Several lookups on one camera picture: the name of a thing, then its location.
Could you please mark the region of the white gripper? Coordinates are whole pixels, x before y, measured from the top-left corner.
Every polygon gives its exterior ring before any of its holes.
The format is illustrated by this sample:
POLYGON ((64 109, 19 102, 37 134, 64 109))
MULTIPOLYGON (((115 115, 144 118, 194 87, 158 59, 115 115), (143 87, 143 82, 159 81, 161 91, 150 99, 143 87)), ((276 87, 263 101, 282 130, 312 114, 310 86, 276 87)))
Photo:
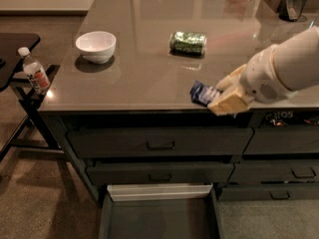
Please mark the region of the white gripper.
POLYGON ((247 112, 254 100, 273 104, 294 97, 297 92, 288 89, 276 72, 276 48, 277 45, 269 46, 220 80, 216 88, 224 92, 207 107, 217 116, 235 115, 247 112), (238 83, 243 88, 233 87, 238 83))

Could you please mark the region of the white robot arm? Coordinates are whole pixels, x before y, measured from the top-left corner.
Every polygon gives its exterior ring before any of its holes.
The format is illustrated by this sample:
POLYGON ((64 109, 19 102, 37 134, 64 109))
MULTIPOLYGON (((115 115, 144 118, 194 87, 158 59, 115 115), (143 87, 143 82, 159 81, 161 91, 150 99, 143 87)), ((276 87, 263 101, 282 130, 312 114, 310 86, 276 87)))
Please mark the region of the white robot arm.
POLYGON ((319 81, 319 28, 313 26, 255 54, 220 80, 218 98, 208 104, 217 116, 243 113, 253 102, 274 104, 319 81))

